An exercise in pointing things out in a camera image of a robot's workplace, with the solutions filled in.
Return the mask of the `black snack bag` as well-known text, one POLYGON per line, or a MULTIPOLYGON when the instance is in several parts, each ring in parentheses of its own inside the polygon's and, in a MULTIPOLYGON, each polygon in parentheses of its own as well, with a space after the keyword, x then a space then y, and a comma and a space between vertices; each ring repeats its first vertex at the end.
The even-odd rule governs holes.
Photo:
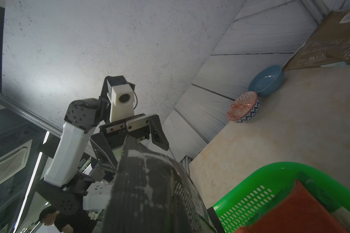
POLYGON ((204 202, 176 160, 131 136, 122 147, 104 233, 215 233, 204 202))

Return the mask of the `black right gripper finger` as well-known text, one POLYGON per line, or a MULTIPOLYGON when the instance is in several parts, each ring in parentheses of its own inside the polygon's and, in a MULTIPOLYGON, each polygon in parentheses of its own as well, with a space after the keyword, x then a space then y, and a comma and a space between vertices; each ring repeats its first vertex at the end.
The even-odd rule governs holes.
POLYGON ((207 213, 210 217, 210 220, 212 222, 212 224, 214 225, 216 232, 217 233, 225 233, 225 230, 219 220, 218 215, 216 214, 215 210, 213 207, 210 207, 207 209, 207 213))

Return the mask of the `cassava chips bag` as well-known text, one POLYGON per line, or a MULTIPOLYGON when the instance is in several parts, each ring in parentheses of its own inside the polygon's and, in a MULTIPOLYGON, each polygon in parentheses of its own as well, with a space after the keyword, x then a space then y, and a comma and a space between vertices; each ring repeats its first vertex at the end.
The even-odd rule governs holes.
POLYGON ((350 233, 350 211, 312 179, 294 180, 239 233, 350 233))

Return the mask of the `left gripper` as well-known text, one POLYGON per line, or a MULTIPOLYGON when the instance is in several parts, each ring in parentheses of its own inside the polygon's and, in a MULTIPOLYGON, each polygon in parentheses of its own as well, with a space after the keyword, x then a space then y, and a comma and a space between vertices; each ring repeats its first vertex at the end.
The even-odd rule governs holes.
POLYGON ((146 119, 148 115, 139 114, 121 119, 109 124, 99 126, 99 132, 90 137, 90 142, 99 164, 110 172, 116 172, 118 161, 113 153, 123 146, 127 135, 135 138, 138 142, 148 140, 151 135, 152 143, 159 148, 168 151, 169 142, 163 131, 159 116, 154 114, 149 117, 149 123, 141 124, 141 128, 127 126, 128 121, 146 119))

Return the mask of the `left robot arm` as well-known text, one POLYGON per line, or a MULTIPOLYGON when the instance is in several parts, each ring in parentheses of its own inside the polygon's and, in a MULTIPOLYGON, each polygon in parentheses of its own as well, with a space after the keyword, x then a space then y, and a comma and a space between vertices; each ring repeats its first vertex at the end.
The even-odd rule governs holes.
POLYGON ((65 115, 64 130, 52 163, 36 184, 36 191, 52 207, 65 215, 79 210, 105 209, 110 199, 110 185, 101 185, 78 171, 88 143, 102 169, 116 173, 114 150, 127 136, 169 149, 168 140, 156 114, 134 114, 128 95, 112 101, 105 97, 73 101, 65 115))

